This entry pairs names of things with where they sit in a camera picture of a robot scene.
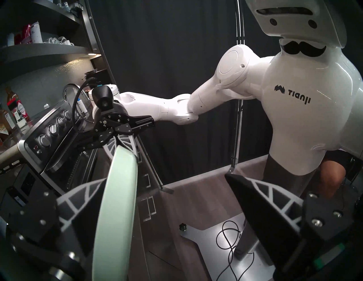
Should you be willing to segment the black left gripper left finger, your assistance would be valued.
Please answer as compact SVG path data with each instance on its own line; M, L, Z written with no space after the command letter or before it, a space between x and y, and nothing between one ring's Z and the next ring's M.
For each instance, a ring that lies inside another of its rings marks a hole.
M87 257L93 250L106 179L91 181L56 197L52 192L9 217L8 225L49 251Z

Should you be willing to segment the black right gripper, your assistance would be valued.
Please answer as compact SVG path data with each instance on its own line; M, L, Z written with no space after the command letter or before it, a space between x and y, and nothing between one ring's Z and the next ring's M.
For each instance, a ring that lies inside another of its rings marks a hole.
M133 135L153 127L154 119L151 116L130 116L121 104L111 103L111 100L99 100L96 105L100 107L95 115L95 126L86 132L76 149L86 151L103 147L107 157L113 158L117 146L121 146L131 151L139 162L139 150Z

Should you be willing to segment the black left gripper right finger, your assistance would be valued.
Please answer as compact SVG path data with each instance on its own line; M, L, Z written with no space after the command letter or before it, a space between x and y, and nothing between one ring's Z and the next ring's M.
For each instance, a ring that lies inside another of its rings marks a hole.
M241 175L225 179L276 273L315 273L345 250L354 220L334 202Z

